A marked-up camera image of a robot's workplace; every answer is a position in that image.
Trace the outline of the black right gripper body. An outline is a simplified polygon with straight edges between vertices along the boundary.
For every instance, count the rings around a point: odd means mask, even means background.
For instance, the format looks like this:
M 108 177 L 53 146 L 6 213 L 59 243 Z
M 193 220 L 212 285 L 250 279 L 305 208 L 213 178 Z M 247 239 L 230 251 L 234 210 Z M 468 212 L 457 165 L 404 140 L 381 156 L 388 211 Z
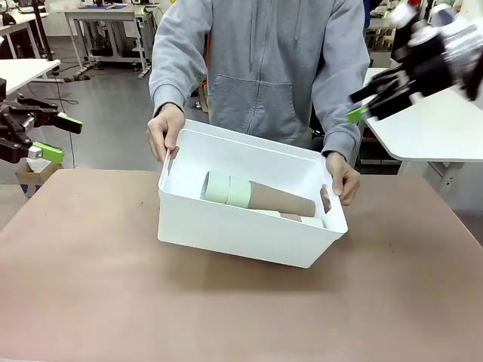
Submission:
M 394 90 L 392 98 L 409 99 L 414 93 L 427 97 L 451 87 L 454 77 L 445 60 L 445 44 L 438 28 L 397 29 L 397 61 L 408 82 Z

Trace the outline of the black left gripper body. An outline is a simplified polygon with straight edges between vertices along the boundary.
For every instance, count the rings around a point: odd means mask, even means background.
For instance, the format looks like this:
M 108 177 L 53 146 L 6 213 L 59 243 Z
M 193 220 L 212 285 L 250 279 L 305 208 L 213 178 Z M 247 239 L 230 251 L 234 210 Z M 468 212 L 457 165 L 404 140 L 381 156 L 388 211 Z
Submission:
M 1 102 L 1 141 L 31 142 L 23 124 L 33 119 L 32 107 L 26 104 Z

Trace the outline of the person's left hand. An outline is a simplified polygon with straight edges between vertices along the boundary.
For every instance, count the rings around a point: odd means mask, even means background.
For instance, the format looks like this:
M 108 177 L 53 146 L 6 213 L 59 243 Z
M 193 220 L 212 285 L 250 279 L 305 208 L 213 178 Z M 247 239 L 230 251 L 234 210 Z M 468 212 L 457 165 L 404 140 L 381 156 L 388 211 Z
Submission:
M 332 152 L 326 157 L 326 168 L 332 176 L 332 189 L 343 206 L 349 206 L 360 186 L 361 175 L 352 168 L 339 153 Z

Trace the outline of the person's right hand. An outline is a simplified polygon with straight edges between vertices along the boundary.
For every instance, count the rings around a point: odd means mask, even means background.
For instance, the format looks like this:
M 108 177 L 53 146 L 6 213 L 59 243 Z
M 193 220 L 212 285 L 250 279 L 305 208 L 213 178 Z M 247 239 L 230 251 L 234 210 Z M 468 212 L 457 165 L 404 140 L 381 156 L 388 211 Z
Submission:
M 177 138 L 185 123 L 184 113 L 172 103 L 164 104 L 157 116 L 147 123 L 148 143 L 157 161 L 163 163 L 167 154 L 176 156 Z

